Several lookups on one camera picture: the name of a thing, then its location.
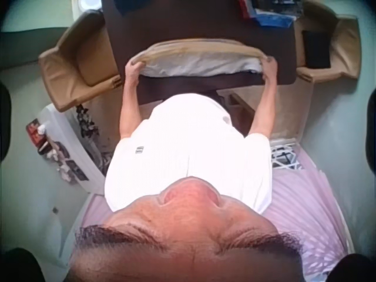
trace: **floor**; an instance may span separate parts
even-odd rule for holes
[[[2,248],[23,247],[64,272],[61,247],[88,194],[64,182],[26,134],[25,126],[50,103],[39,66],[2,71],[0,80],[12,100],[11,146],[1,163]]]

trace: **beige cushion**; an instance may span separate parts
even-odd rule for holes
[[[144,62],[141,74],[154,78],[214,76],[237,72],[262,72],[261,50],[227,39],[181,39],[155,44],[137,54]]]
[[[76,60],[88,86],[94,86],[118,74],[105,26],[81,44]]]

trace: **eyebrow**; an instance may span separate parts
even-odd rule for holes
[[[147,230],[132,226],[140,235],[129,231],[117,231],[114,228],[98,225],[80,229],[76,235],[76,247],[81,250],[98,248],[103,246],[117,246],[127,244],[130,246],[145,245],[159,251],[165,251],[167,247],[157,241]]]
[[[261,253],[270,253],[277,255],[300,258],[301,244],[294,236],[283,233],[276,235],[264,235],[258,237],[245,238],[239,242],[226,242],[220,245],[219,255],[230,250],[257,250]]]

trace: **chair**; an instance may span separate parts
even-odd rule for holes
[[[357,79],[361,69],[361,44],[357,18],[337,15],[317,1],[303,1],[304,15],[294,23],[299,77],[320,83],[347,76]],[[327,32],[330,35],[331,68],[306,67],[302,31]]]
[[[47,92],[58,111],[121,85],[103,13],[89,10],[39,56]]]

